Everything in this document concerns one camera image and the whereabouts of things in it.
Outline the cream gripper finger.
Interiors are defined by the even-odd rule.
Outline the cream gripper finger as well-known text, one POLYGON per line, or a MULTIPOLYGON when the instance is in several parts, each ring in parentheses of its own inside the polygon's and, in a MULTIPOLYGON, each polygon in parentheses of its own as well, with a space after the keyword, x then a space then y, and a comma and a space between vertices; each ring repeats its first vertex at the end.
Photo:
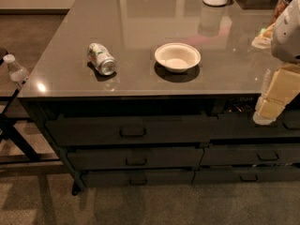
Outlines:
POLYGON ((259 97, 253 114, 253 121, 261 126, 270 125, 277 120, 284 109, 285 107, 281 104, 259 97))

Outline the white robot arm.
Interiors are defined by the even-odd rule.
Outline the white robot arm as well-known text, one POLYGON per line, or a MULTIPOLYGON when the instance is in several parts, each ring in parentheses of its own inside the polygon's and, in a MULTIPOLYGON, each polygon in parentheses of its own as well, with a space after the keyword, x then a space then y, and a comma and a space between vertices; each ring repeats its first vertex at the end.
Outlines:
POLYGON ((283 64, 274 72, 267 70, 264 74, 253 114, 253 121, 262 126, 275 122, 300 93, 300 0, 292 0, 268 33, 272 35, 271 53, 283 64))

